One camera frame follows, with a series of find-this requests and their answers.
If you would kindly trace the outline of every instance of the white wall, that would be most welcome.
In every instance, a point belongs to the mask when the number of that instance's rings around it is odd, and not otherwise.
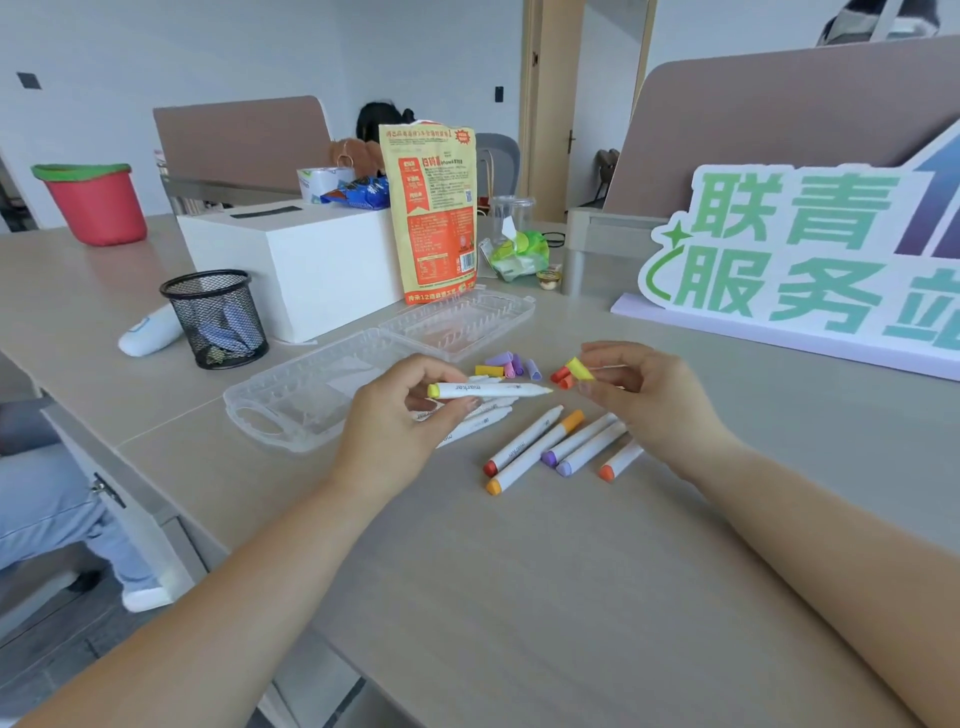
[[[643,15],[636,17],[642,25]],[[590,5],[577,69],[577,100],[573,116],[576,141],[570,153],[566,206],[593,199],[600,182],[593,158],[600,149],[622,149],[634,104],[640,41],[614,25]]]
[[[389,100],[418,119],[517,138],[522,0],[337,0],[337,16],[362,39],[347,58],[354,125],[364,104]]]
[[[63,225],[30,174],[42,162],[127,162],[144,212],[169,212],[154,107],[314,94],[331,133],[348,133],[335,2],[6,0],[0,152],[37,222]]]
[[[846,0],[660,0],[647,73],[668,61],[812,48]],[[960,0],[940,0],[941,35],[960,33]]]

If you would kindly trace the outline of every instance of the beige desk divider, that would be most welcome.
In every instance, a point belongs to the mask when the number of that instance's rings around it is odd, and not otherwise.
[[[571,209],[563,292],[586,254],[646,261],[701,164],[900,164],[960,117],[960,36],[675,61],[643,84],[603,211]]]
[[[315,96],[154,109],[171,178],[300,196],[297,170],[324,167],[330,133]]]

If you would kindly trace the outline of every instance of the leg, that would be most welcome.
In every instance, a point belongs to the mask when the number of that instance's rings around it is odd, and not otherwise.
[[[49,397],[44,397],[0,404],[0,455],[16,455],[58,443],[57,432],[40,414],[41,409],[52,403]]]
[[[125,592],[159,586],[64,445],[0,458],[0,504],[0,570],[84,541],[110,561]]]

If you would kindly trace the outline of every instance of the white marker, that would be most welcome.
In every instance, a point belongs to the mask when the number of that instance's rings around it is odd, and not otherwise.
[[[543,457],[540,459],[551,468],[556,468],[557,463],[561,462],[565,457],[567,457],[571,452],[576,448],[580,447],[583,443],[589,440],[594,435],[599,435],[607,427],[616,422],[616,415],[612,412],[608,412],[606,415],[601,417],[599,420],[587,425],[582,430],[577,432],[574,435],[570,435],[563,442],[559,443],[555,448],[549,449],[543,454]]]
[[[440,441],[440,444],[437,445],[437,448],[442,448],[444,445],[449,445],[454,440],[467,437],[468,435],[472,435],[477,430],[481,430],[484,427],[489,427],[493,423],[498,423],[513,411],[514,409],[512,407],[500,407],[499,409],[494,409],[493,412],[489,412],[483,417],[476,417],[471,420],[463,420],[459,425],[453,428],[453,431],[450,432],[450,434]]]
[[[430,384],[426,396],[431,400],[456,400],[460,397],[539,397],[553,392],[539,384],[507,384],[503,382],[467,382],[454,384],[442,381]]]
[[[557,473],[563,477],[570,477],[581,468],[583,468],[590,458],[605,448],[620,435],[627,431],[627,426],[621,422],[615,422],[599,435],[589,440],[571,452],[566,459],[557,466]]]
[[[487,483],[487,493],[491,496],[499,496],[507,490],[516,483],[521,475],[540,462],[540,456],[544,450],[550,449],[559,443],[583,420],[584,413],[579,409],[564,417],[559,425],[554,425],[549,432],[531,445],[526,452],[498,473],[495,478],[492,478],[491,481]]]
[[[626,448],[622,449],[604,463],[603,468],[600,469],[600,477],[608,483],[613,483],[613,479],[623,473],[627,469],[627,466],[642,454],[643,448],[636,440],[631,440]]]
[[[503,470],[514,458],[533,445],[534,441],[544,432],[555,425],[563,411],[564,406],[558,404],[553,409],[544,412],[536,422],[523,430],[487,461],[487,464],[483,467],[483,472],[489,477],[493,477]]]

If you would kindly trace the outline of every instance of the plastic case lid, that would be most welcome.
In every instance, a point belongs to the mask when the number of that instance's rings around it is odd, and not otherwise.
[[[483,288],[411,306],[379,328],[444,361],[464,359],[534,315],[537,300]]]
[[[224,392],[227,414],[266,445],[309,452],[343,431],[356,391],[410,354],[456,362],[534,314],[536,300],[471,290],[411,306],[379,328],[328,344]]]

